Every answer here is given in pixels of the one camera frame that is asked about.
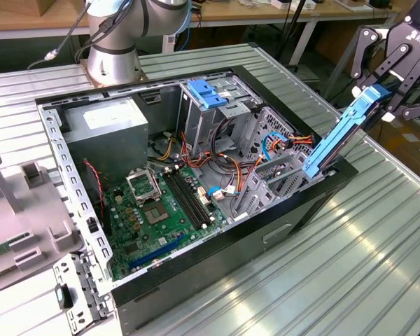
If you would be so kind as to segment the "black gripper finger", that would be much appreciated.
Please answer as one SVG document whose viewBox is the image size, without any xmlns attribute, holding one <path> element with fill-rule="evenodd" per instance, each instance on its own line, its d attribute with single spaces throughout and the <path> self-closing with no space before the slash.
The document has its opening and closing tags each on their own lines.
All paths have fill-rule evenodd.
<svg viewBox="0 0 420 336">
<path fill-rule="evenodd" d="M 393 121 L 402 116 L 405 120 L 412 120 L 420 117 L 420 104 L 409 105 L 408 93 L 420 79 L 420 60 L 409 71 L 400 87 L 386 105 L 386 112 L 383 121 Z"/>
<path fill-rule="evenodd" d="M 396 24 L 390 29 L 361 29 L 351 70 L 351 77 L 355 80 L 353 91 L 361 91 L 364 87 L 382 82 L 390 71 L 402 82 L 399 91 L 408 91 L 412 87 L 412 78 L 407 81 L 396 71 L 411 51 L 411 38 L 407 38 L 411 31 L 409 24 Z M 382 41 L 385 41 L 384 61 L 370 73 L 368 67 L 372 54 Z"/>
</svg>

